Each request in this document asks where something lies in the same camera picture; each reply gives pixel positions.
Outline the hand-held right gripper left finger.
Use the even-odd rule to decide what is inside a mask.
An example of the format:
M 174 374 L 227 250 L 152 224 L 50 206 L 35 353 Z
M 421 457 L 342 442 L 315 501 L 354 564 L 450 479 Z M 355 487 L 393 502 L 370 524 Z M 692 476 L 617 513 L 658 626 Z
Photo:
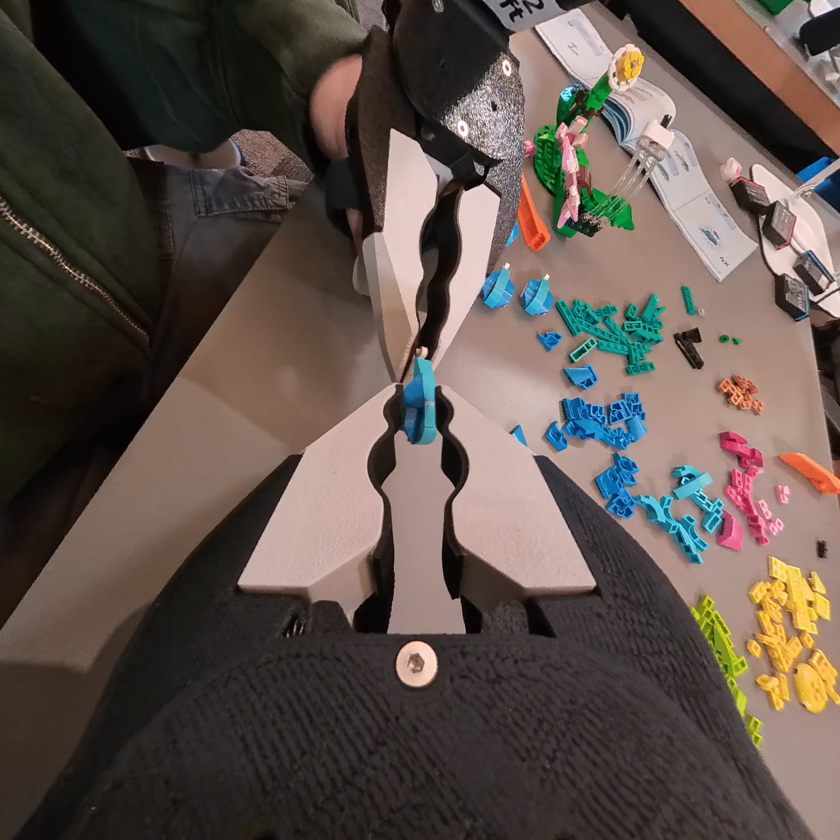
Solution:
M 303 451 L 238 579 L 245 592 L 330 601 L 357 611 L 394 594 L 391 507 L 403 388 L 388 385 Z

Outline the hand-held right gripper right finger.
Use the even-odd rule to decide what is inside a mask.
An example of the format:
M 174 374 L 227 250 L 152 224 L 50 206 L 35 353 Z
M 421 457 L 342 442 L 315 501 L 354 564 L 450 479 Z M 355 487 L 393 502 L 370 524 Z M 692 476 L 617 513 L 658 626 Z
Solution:
M 592 592 L 595 578 L 528 446 L 447 386 L 436 390 L 450 595 L 525 602 Z

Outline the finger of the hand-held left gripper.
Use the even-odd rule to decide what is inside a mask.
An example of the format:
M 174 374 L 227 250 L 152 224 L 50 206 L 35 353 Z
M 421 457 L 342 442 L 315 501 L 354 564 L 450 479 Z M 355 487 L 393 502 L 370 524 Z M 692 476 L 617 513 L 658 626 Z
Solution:
M 383 221 L 364 239 L 362 259 L 383 360 L 391 381 L 403 382 L 419 332 L 422 238 L 439 179 L 415 139 L 392 129 L 388 144 Z
M 487 185 L 460 187 L 441 197 L 434 215 L 437 266 L 426 288 L 420 347 L 438 365 L 487 276 L 499 195 Z

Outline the small blue lego assembly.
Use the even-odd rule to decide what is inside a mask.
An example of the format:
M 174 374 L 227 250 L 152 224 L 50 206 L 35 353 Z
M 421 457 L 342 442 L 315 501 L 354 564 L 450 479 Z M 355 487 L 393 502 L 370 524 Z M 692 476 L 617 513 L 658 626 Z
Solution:
M 403 388 L 402 430 L 411 445 L 430 445 L 437 435 L 436 381 L 425 348 L 415 351 L 413 378 Z

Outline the person's left forearm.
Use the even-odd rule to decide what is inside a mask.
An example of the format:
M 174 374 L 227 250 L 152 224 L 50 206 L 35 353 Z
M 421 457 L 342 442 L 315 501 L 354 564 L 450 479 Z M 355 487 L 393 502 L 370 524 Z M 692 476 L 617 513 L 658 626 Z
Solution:
M 205 152 L 240 130 L 322 163 L 321 75 L 361 52 L 352 2 L 30 2 L 35 45 L 124 149 Z

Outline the blue curved lego assembly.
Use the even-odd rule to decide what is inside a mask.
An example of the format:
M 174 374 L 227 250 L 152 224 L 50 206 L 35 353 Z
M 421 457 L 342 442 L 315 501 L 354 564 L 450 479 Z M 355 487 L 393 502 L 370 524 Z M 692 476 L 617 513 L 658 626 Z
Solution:
M 480 295 L 488 308 L 499 309 L 510 303 L 514 292 L 515 286 L 511 280 L 510 264 L 505 263 L 486 278 Z
M 554 295 L 550 287 L 550 275 L 531 279 L 520 295 L 523 310 L 530 317 L 538 317 L 548 313 L 554 305 Z

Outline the lego flower model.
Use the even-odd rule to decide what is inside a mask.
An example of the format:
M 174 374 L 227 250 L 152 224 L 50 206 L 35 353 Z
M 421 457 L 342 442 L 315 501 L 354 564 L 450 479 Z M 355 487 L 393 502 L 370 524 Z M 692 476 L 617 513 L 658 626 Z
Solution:
M 618 49 L 593 87 L 577 83 L 561 91 L 554 124 L 542 126 L 528 142 L 539 183 L 553 196 L 553 228 L 565 238 L 592 238 L 606 228 L 634 230 L 628 200 L 593 186 L 585 146 L 593 118 L 613 93 L 632 87 L 643 65 L 644 56 L 635 45 Z

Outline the pile of blue lego pieces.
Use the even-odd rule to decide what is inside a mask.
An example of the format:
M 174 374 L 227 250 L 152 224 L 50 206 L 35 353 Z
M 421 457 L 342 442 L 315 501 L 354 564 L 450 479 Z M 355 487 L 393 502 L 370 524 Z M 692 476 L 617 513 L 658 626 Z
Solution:
M 607 512 L 622 520 L 631 519 L 637 507 L 632 490 L 637 487 L 640 467 L 627 452 L 647 432 L 639 395 L 624 394 L 608 404 L 564 398 L 560 405 L 564 436 L 595 441 L 611 450 L 612 461 L 594 477 L 594 484 Z

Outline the pile of teal lego pieces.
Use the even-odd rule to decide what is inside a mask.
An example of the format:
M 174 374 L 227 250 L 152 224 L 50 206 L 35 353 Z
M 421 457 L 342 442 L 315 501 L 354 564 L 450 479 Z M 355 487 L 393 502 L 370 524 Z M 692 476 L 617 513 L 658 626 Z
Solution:
M 642 307 L 629 303 L 622 311 L 613 305 L 594 308 L 580 299 L 558 299 L 553 306 L 570 336 L 581 339 L 568 352 L 570 362 L 580 363 L 597 351 L 621 357 L 627 375 L 656 371 L 650 355 L 664 341 L 667 309 L 659 296 L 651 295 Z

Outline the pile of azure lego pieces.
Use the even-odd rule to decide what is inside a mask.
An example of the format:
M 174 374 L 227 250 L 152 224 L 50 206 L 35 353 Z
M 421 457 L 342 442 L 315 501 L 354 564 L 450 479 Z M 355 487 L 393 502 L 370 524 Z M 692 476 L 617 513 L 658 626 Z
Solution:
M 671 476 L 675 487 L 670 493 L 659 498 L 632 498 L 649 522 L 667 532 L 689 563 L 703 564 L 709 540 L 722 525 L 724 502 L 707 493 L 712 477 L 706 471 L 681 465 L 673 469 Z

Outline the lego instruction booklet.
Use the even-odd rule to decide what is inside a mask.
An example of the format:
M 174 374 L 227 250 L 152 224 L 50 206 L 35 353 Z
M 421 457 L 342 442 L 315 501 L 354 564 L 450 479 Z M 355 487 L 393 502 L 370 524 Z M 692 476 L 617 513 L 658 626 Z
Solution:
M 540 24 L 537 33 L 563 68 L 585 88 L 605 74 L 613 57 L 580 9 Z M 628 90 L 612 93 L 603 114 L 620 147 L 634 154 L 647 124 L 673 119 L 676 105 L 669 94 L 640 77 Z M 647 182 L 709 272 L 721 282 L 757 249 L 757 244 L 741 231 L 711 190 L 692 143 L 672 122 L 667 130 L 674 136 L 668 150 L 656 163 L 643 164 L 650 171 Z

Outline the pile of pink lego pieces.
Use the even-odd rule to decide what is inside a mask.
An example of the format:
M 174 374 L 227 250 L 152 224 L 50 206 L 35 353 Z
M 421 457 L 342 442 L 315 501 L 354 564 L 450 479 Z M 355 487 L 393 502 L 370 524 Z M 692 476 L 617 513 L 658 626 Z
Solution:
M 730 471 L 726 494 L 745 517 L 749 533 L 756 543 L 767 546 L 772 537 L 784 530 L 784 524 L 774 516 L 763 499 L 753 494 L 755 480 L 763 473 L 763 453 L 734 432 L 720 432 L 718 438 L 720 448 L 738 462 Z

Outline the pile of lime lego pieces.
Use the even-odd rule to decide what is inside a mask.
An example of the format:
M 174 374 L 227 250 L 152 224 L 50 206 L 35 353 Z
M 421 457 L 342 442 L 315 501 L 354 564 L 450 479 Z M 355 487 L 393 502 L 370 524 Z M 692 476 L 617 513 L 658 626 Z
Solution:
M 749 700 L 738 683 L 739 678 L 749 670 L 747 659 L 737 652 L 732 640 L 732 632 L 712 598 L 702 595 L 690 611 L 710 646 L 750 740 L 757 749 L 761 749 L 763 722 L 749 712 Z

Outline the pile of coral lego pieces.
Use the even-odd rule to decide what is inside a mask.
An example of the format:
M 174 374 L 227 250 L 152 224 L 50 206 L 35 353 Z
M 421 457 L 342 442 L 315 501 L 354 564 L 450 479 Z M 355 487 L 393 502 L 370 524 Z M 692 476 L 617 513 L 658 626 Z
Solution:
M 759 388 L 749 378 L 734 374 L 726 377 L 717 384 L 719 393 L 726 396 L 730 405 L 742 411 L 751 411 L 760 416 L 763 413 L 763 402 L 759 399 Z

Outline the pile of yellow lego pieces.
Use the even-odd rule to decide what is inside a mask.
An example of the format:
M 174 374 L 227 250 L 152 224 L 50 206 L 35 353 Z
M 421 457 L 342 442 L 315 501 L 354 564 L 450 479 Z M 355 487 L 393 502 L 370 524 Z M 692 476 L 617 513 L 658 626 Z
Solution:
M 822 647 L 832 605 L 820 577 L 773 555 L 764 579 L 749 589 L 755 631 L 747 649 L 764 670 L 754 682 L 776 711 L 795 702 L 813 715 L 838 706 L 838 662 Z

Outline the person's left hand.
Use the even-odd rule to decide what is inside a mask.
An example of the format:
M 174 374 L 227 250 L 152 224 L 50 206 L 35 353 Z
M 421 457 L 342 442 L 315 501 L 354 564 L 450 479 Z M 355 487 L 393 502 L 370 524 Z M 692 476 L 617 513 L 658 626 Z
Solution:
M 329 163 L 348 158 L 347 114 L 359 84 L 362 55 L 341 58 L 326 69 L 316 82 L 309 98 L 308 112 L 316 147 L 312 159 L 318 175 Z

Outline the orange brick separator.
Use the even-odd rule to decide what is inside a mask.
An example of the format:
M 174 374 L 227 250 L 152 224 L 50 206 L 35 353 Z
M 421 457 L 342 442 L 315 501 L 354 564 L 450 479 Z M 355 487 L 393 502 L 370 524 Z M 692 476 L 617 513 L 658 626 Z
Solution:
M 801 453 L 778 455 L 779 459 L 807 478 L 823 495 L 839 495 L 839 477 L 813 458 Z
M 518 237 L 522 237 L 525 245 L 532 251 L 540 251 L 550 242 L 549 228 L 534 205 L 525 175 L 521 175 L 517 220 L 507 246 L 512 245 Z

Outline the grey pants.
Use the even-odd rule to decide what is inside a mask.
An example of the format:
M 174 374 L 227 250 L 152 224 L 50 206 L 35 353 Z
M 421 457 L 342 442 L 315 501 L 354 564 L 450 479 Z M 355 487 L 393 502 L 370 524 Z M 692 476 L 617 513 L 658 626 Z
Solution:
M 138 416 L 108 445 L 115 464 L 306 190 L 310 175 L 245 165 L 186 169 L 130 158 L 157 234 L 164 282 Z

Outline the black battery pack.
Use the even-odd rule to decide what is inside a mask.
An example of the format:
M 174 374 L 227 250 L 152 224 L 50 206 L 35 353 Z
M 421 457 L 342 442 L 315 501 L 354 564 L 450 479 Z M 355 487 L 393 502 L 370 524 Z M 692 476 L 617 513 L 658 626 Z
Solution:
M 792 269 L 814 297 L 824 297 L 835 290 L 834 275 L 810 249 L 796 257 Z
M 766 188 L 747 177 L 738 176 L 729 183 L 729 188 L 738 206 L 753 216 L 764 216 L 772 207 Z
M 810 317 L 811 303 L 808 291 L 805 283 L 796 276 L 789 274 L 774 276 L 775 304 L 796 322 Z
M 791 245 L 797 216 L 784 201 L 775 201 L 768 208 L 762 222 L 762 236 L 775 249 Z

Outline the brown wooden table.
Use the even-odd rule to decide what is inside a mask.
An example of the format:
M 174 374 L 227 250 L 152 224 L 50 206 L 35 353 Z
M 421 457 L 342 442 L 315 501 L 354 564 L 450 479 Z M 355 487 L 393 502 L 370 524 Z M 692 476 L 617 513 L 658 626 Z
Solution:
M 835 154 L 839 153 L 837 95 L 815 79 L 792 46 L 770 33 L 772 19 L 758 2 L 681 1 L 680 5 L 732 53 Z

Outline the green zip jacket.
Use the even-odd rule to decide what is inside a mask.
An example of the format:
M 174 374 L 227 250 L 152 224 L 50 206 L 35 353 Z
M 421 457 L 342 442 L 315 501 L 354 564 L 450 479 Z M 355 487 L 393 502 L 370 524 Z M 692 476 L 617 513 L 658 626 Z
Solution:
M 161 305 L 153 225 L 132 165 L 1 13 L 2 506 L 63 449 L 129 413 Z

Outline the white oval tray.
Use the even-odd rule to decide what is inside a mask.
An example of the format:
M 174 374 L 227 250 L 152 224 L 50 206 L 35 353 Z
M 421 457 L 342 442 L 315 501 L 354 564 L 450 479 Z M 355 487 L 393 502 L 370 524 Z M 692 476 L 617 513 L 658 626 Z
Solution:
M 779 177 L 761 164 L 753 164 L 749 169 L 751 179 L 765 188 L 771 202 L 781 201 L 796 216 L 792 244 L 776 248 L 763 233 L 759 223 L 760 246 L 766 266 L 775 275 L 794 275 L 794 263 L 800 254 L 811 251 L 817 261 L 831 275 L 823 275 L 819 280 L 820 290 L 810 291 L 811 304 L 822 309 L 831 317 L 838 318 L 838 268 L 826 238 L 822 218 L 811 204 L 809 197 L 797 193 L 797 188 L 785 184 Z

